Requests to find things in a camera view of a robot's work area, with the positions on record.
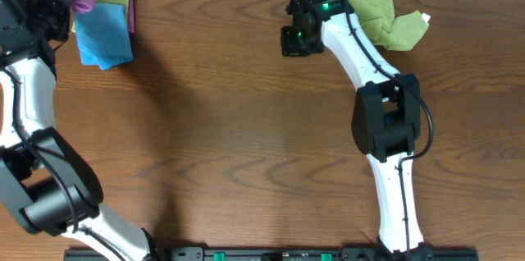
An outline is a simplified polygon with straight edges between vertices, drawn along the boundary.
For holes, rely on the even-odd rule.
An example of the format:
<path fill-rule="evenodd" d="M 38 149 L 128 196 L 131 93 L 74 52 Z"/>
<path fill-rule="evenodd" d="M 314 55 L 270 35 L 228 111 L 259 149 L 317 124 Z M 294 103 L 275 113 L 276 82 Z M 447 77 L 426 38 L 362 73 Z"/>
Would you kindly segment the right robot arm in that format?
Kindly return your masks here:
<path fill-rule="evenodd" d="M 424 108 L 417 78 L 382 57 L 349 0 L 290 0 L 285 11 L 292 22 L 281 28 L 283 56 L 329 49 L 351 80 L 356 90 L 351 130 L 376 182 L 379 240 L 388 254 L 410 259 L 423 242 L 410 174 Z"/>

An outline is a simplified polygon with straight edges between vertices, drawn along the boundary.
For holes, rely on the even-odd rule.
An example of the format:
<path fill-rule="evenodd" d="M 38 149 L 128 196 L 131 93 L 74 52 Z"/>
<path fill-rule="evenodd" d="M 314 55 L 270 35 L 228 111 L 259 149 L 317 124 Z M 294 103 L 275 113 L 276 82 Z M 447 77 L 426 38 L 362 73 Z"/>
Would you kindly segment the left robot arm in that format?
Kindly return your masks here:
<path fill-rule="evenodd" d="M 160 260 L 151 235 L 103 202 L 90 165 L 56 129 L 55 48 L 71 0 L 1 0 L 1 201 L 30 234 L 78 240 L 108 260 Z"/>

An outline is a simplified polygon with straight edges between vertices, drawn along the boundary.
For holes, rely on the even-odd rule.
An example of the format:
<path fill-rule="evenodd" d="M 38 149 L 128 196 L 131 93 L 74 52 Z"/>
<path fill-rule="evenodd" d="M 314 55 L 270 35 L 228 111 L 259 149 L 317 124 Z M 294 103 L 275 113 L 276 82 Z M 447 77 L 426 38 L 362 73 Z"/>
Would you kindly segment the crumpled green microfiber cloth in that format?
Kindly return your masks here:
<path fill-rule="evenodd" d="M 429 28 L 431 16 L 420 11 L 396 16 L 393 0 L 349 0 L 364 33 L 376 46 L 410 51 Z"/>

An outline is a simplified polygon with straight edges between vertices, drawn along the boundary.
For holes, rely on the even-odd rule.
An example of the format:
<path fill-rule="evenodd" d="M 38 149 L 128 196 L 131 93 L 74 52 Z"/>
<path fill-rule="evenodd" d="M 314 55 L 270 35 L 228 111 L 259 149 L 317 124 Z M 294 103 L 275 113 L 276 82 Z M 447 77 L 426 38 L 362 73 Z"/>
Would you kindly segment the folded blue cloth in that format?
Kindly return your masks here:
<path fill-rule="evenodd" d="M 74 26 L 83 65 L 105 71 L 133 60 L 125 6 L 96 3 L 92 11 L 75 14 Z"/>

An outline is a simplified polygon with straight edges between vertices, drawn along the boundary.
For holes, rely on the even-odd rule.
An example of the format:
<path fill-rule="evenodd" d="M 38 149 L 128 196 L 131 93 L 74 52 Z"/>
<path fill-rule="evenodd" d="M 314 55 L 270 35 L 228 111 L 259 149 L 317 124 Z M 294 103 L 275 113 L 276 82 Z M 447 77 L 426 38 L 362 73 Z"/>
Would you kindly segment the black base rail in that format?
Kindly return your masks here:
<path fill-rule="evenodd" d="M 160 257 L 169 261 L 478 261 L 476 250 L 437 249 L 420 245 L 406 253 L 389 253 L 380 247 L 343 247 L 338 250 L 248 250 L 180 247 Z"/>

